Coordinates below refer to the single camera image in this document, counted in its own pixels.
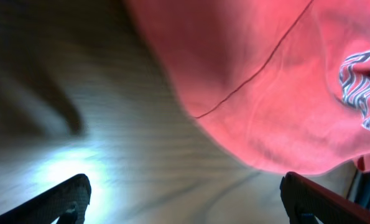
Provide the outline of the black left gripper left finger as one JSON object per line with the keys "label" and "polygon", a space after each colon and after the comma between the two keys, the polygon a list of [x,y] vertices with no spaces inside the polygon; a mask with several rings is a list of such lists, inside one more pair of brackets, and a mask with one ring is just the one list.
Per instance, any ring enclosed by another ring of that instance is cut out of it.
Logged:
{"label": "black left gripper left finger", "polygon": [[83,224],[90,204],[91,184],[77,174],[0,215],[0,224]]}

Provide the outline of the red orange t-shirt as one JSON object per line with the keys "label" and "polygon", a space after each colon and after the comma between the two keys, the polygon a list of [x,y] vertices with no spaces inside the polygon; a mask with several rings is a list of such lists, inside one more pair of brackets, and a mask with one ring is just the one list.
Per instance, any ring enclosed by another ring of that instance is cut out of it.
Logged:
{"label": "red orange t-shirt", "polygon": [[184,110],[245,164],[370,172],[370,0],[127,0]]}

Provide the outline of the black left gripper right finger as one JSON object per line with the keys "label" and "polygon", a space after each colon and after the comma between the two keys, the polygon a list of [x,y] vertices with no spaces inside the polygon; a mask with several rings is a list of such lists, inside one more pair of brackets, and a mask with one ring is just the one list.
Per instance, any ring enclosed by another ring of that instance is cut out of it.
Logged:
{"label": "black left gripper right finger", "polygon": [[370,211],[323,186],[288,172],[280,197],[290,224],[370,224]]}

